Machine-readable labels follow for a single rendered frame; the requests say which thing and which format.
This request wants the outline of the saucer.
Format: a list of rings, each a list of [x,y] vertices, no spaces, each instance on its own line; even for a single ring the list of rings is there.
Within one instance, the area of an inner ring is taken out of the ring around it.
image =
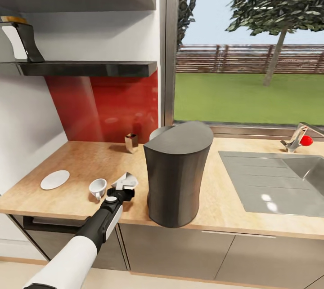
[[[54,189],[63,183],[65,183],[70,176],[70,173],[66,170],[60,170],[47,175],[41,182],[41,188],[44,190]]]

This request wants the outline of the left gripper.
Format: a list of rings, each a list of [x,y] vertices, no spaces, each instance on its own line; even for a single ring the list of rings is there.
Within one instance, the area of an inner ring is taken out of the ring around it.
[[[108,189],[107,196],[113,195],[113,194],[119,194],[122,196],[123,201],[130,201],[131,198],[135,196],[135,189],[134,188],[124,188],[121,190],[116,190],[115,187]]]

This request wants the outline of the paper coffee filter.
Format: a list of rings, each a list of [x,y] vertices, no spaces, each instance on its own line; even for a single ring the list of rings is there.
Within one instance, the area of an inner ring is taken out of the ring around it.
[[[131,173],[125,173],[119,180],[133,180],[133,181],[137,181],[137,179],[135,178],[135,176]],[[117,181],[114,182],[111,186],[113,187],[117,187]]]

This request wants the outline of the bottle of coffee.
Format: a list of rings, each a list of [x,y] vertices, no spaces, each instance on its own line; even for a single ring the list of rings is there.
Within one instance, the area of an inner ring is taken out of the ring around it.
[[[1,16],[1,20],[0,27],[13,45],[16,62],[45,62],[35,43],[33,26],[25,18]]]

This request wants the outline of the coffee cup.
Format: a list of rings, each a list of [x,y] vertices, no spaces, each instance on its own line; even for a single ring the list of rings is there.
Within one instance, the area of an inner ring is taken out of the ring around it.
[[[94,180],[89,186],[90,192],[97,197],[98,200],[107,191],[107,181],[105,179]]]

